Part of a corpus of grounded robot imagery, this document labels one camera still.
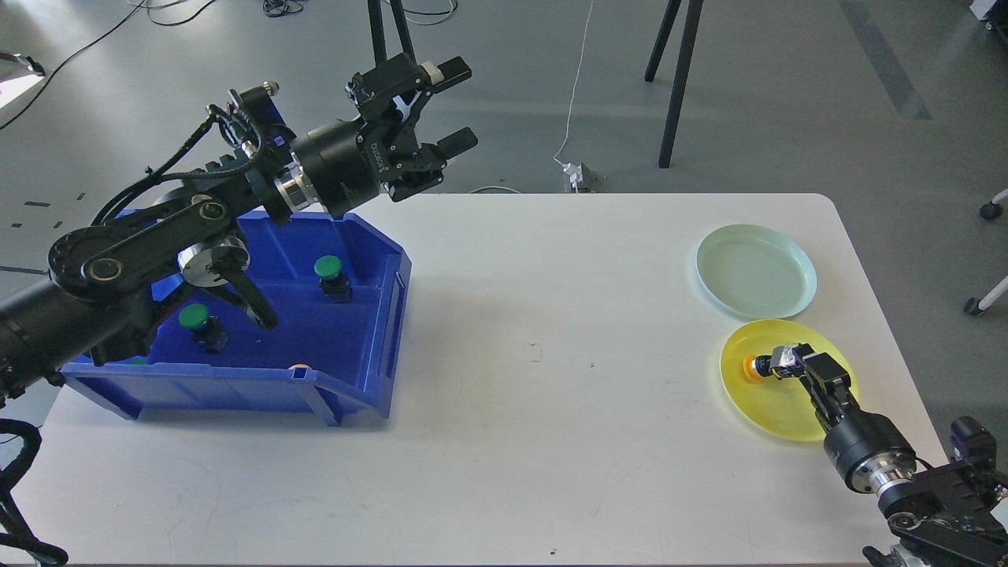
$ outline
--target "tripod leg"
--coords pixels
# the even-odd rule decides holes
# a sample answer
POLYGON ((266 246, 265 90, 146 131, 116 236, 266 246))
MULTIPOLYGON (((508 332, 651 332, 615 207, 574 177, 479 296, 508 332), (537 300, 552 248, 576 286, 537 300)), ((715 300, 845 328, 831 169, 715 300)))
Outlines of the tripod leg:
POLYGON ((413 41, 409 38, 409 28, 406 23, 406 12, 402 9, 402 0, 389 0, 392 5, 392 17, 395 19, 395 29, 399 32, 399 42, 402 43, 402 52, 409 55, 409 59, 416 63, 416 54, 413 53, 413 41))
POLYGON ((689 76, 689 62, 692 60, 694 42, 697 41, 697 27, 700 25, 700 11, 704 0, 689 0, 686 7, 685 29, 682 31, 682 45, 679 47, 679 62, 675 66, 675 80, 672 82, 672 98, 668 101, 668 116, 665 118, 665 134, 661 138, 661 151, 658 154, 658 166, 668 167, 672 158, 672 145, 675 143, 675 130, 679 126, 679 111, 682 110, 682 97, 686 91, 686 78, 689 76))
POLYGON ((371 20, 371 46, 375 51, 375 66, 388 60, 385 53, 385 26, 381 22, 381 0, 368 0, 368 17, 371 20))
POLYGON ((675 23, 675 14, 678 13, 679 4, 681 3, 682 0, 668 0, 668 5, 665 6, 665 16, 661 18, 658 37, 654 40, 654 48, 651 49, 651 59, 647 61, 647 71, 644 72, 644 81, 648 83, 654 81, 654 74, 658 72, 661 54, 665 52, 665 44, 668 43, 668 34, 672 32, 672 24, 675 23))

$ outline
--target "black cable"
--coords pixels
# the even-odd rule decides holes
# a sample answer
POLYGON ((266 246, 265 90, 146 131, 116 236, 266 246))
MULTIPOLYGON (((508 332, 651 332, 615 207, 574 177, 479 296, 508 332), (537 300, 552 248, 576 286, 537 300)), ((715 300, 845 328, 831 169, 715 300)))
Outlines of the black cable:
POLYGON ((31 108, 31 105, 32 105, 32 104, 33 104, 33 103, 34 103, 34 102, 35 102, 36 100, 38 100, 38 97, 40 97, 40 96, 42 95, 42 92, 43 92, 43 91, 45 91, 45 88, 49 86, 49 83, 51 83, 51 82, 52 82, 52 79, 54 79, 54 78, 55 78, 55 76, 56 76, 56 73, 59 73, 59 70, 60 70, 60 69, 62 69, 65 65, 67 65, 68 63, 70 63, 70 62, 71 62, 71 60, 73 60, 73 59, 74 59, 74 58, 76 58, 77 55, 79 55, 79 54, 81 54, 82 52, 84 52, 84 51, 85 51, 86 49, 88 49, 88 47, 91 47, 91 46, 92 46, 92 45, 94 45, 95 43, 98 43, 98 42, 99 42, 99 41, 101 41, 102 39, 105 39, 105 38, 106 38, 106 37, 108 37, 108 36, 109 36, 109 35, 110 35, 110 34, 111 34, 111 33, 112 33, 113 31, 115 31, 115 30, 119 29, 119 26, 121 26, 122 24, 126 23, 126 20, 128 20, 128 19, 129 19, 130 17, 132 17, 132 15, 133 15, 133 14, 135 14, 135 13, 136 13, 136 12, 137 12, 137 11, 138 11, 139 9, 140 9, 140 6, 136 6, 136 7, 134 7, 134 8, 133 8, 133 10, 132 10, 132 11, 130 11, 130 13, 126 14, 126 17, 124 17, 123 19, 119 20, 119 23, 117 23, 116 25, 114 25, 114 26, 112 27, 112 29, 110 29, 110 30, 106 31, 105 33, 103 33, 103 34, 101 35, 101 37, 99 37, 98 39, 95 39, 95 40, 94 40, 94 41, 92 41, 91 43, 88 43, 87 45, 85 45, 85 46, 81 47, 80 49, 78 49, 78 50, 74 51, 74 54, 72 54, 71 56, 69 56, 69 58, 67 58, 66 60, 64 60, 64 62, 62 62, 61 64, 57 65, 57 66, 56 66, 56 68, 52 70, 52 73, 50 73, 50 74, 49 74, 49 77, 48 77, 48 79, 46 79, 46 80, 45 80, 45 83, 43 83, 43 84, 42 84, 42 87, 41 87, 40 89, 38 89, 38 92, 37 92, 37 93, 35 93, 35 96, 31 97, 31 100, 30 100, 30 101, 28 101, 28 104, 24 105, 24 108, 22 108, 20 112, 18 112, 17 114, 15 114, 13 118, 11 118, 10 120, 8 120, 8 121, 4 122, 4 123, 3 123, 3 125, 2 125, 2 126, 0 126, 0 130, 3 130, 3 129, 4 129, 4 128, 6 128, 7 126, 10 126, 10 124, 11 124, 11 123, 12 123, 12 122, 13 122, 14 120, 17 120, 18 118, 20 118, 22 114, 24 114, 25 112, 27 112, 27 110, 28 110, 29 108, 31 108))
POLYGON ((303 9, 304 5, 298 0, 262 0, 262 13, 269 18, 296 14, 303 9))
POLYGON ((43 566, 66 565, 67 552, 38 541, 10 494, 35 460, 42 436, 38 428, 29 423, 4 419, 0 419, 0 433, 11 434, 24 441, 17 456, 0 468, 0 524, 7 530, 6 534, 0 533, 0 545, 24 550, 43 566))
POLYGON ((264 141, 266 140, 265 134, 259 124, 252 120, 249 115, 245 112, 243 108, 232 108, 231 113, 225 113, 223 110, 215 105, 208 106, 207 119, 200 124, 200 127, 193 132, 193 134, 185 140, 185 142, 178 148, 178 150, 172 155, 167 161, 164 162, 157 171, 151 172, 147 177, 136 182, 135 184, 129 186, 123 191, 119 192, 118 195, 113 197, 102 209, 95 215, 94 220, 92 220, 92 225, 100 225, 111 219, 114 219, 119 215, 130 203, 132 203, 136 198, 143 195, 145 192, 153 189, 154 187, 169 181, 175 180, 209 180, 209 179, 225 179, 232 178, 235 176, 240 176, 256 166, 260 161, 262 154, 262 148, 264 146, 264 141), (252 130, 255 136, 255 149, 251 151, 251 155, 248 156, 248 160, 242 163, 238 167, 232 167, 229 169, 217 169, 214 172, 184 172, 178 174, 168 174, 164 175, 172 165, 178 162, 193 147, 203 138, 207 132, 214 126, 215 123, 228 123, 228 134, 231 138, 235 139, 238 136, 235 130, 247 129, 252 130))
POLYGON ((196 13, 194 13, 192 16, 190 16, 190 17, 187 17, 187 18, 185 18, 183 20, 172 21, 172 22, 163 22, 163 21, 157 21, 157 20, 155 20, 154 17, 152 15, 150 15, 150 10, 151 10, 151 8, 164 8, 166 6, 151 6, 150 5, 151 1, 152 0, 147 0, 146 4, 144 4, 144 6, 147 8, 147 19, 150 20, 150 23, 152 23, 154 25, 160 25, 162 27, 174 27, 176 25, 181 25, 183 23, 188 23, 188 22, 195 20, 196 17, 199 16, 201 13, 203 13, 203 11, 206 10, 211 4, 213 4, 214 2, 217 2, 217 0, 208 0, 206 4, 204 4, 203 6, 201 6, 200 9, 196 11, 196 13))
POLYGON ((113 197, 108 203, 105 204, 104 207, 102 207, 98 214, 95 215, 95 219, 91 222, 91 224, 100 225, 109 219, 115 218, 133 200, 143 195, 144 192, 149 191, 160 184, 161 175, 167 172, 172 165, 177 163, 182 156, 188 153, 196 143, 200 141, 200 139, 210 131, 214 124, 221 119, 219 112, 223 113, 223 111, 220 111, 220 109, 213 105, 209 108, 210 114, 207 116, 207 119, 204 120, 204 122, 200 124, 200 127, 198 127, 196 131, 190 135, 188 139, 182 143, 181 147, 175 151, 174 155, 169 157, 167 161, 165 161, 156 171, 151 172, 147 177, 119 192, 118 195, 113 197))

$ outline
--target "green button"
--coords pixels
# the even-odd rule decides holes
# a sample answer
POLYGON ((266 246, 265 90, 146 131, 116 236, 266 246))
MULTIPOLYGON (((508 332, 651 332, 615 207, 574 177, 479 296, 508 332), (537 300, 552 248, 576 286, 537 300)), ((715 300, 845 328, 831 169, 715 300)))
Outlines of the green button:
POLYGON ((343 271, 343 260, 337 256, 323 256, 316 260, 316 275, 323 279, 338 277, 343 271))
POLYGON ((199 331, 210 320, 210 310, 203 304, 190 304, 178 312, 178 324, 183 329, 199 331))

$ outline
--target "chair leg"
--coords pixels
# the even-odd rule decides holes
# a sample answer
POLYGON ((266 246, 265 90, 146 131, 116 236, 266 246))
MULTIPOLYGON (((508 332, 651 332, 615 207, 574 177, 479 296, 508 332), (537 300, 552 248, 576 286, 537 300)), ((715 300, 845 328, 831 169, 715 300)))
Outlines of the chair leg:
POLYGON ((668 43, 668 34, 672 32, 672 24, 675 23, 675 14, 679 11, 682 0, 668 0, 665 6, 665 15, 661 18, 661 27, 658 28, 658 37, 654 40, 654 48, 651 49, 651 59, 647 61, 647 70, 644 72, 644 81, 650 83, 654 81, 654 74, 658 72, 658 64, 661 63, 661 55, 665 52, 665 44, 668 43))
POLYGON ((682 110, 682 97, 686 91, 689 62, 692 60, 692 48, 697 41, 697 28, 700 26, 700 12, 703 7, 704 0, 689 0, 689 5, 686 7, 682 45, 679 47, 679 61, 675 66, 675 80, 672 82, 672 98, 668 101, 665 133, 661 138, 661 151, 658 153, 658 166, 662 168, 667 168, 672 158, 672 145, 675 143, 675 131, 679 126, 679 111, 682 110))
POLYGON ((979 302, 976 298, 970 298, 970 301, 966 302, 966 306, 963 307, 963 311, 975 317, 981 316, 985 311, 990 309, 994 302, 998 301, 998 298, 1003 296, 1005 292, 1008 292, 1008 275, 1006 275, 1000 284, 991 290, 991 293, 984 296, 984 299, 979 302))

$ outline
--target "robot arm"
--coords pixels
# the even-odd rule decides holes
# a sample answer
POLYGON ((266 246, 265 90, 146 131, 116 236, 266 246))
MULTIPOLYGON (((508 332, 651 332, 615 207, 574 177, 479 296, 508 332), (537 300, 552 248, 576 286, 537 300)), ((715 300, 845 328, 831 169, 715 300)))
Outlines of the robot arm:
POLYGON ((198 290, 241 309, 261 327, 276 315, 245 276, 250 253, 237 217, 262 206, 277 225, 320 203, 338 217, 384 188, 401 201, 442 183, 448 160, 476 145, 464 128, 436 144, 419 143, 414 126, 433 93, 471 76, 460 58, 415 65, 399 54, 357 74, 347 94, 360 116, 295 136, 271 97, 275 84, 231 91, 228 109, 208 118, 157 171, 120 193, 92 226, 59 238, 48 254, 50 280, 0 303, 0 406, 87 352, 104 364, 146 355, 157 326, 198 290), (214 124, 235 148, 204 168, 167 169, 214 124), (181 187, 154 206, 120 214, 145 191, 181 187), (150 285, 180 272, 185 282, 155 302, 150 285))
POLYGON ((1008 564, 1008 535, 991 515, 1008 495, 1008 476, 996 470, 997 444, 976 420, 953 422, 951 463, 917 472, 913 448, 888 418, 861 410, 850 391, 850 375, 829 353, 788 344, 746 364, 750 377, 798 379, 826 432, 824 448, 837 472, 851 490, 878 496, 901 545, 889 555, 865 548, 873 566, 1008 564))

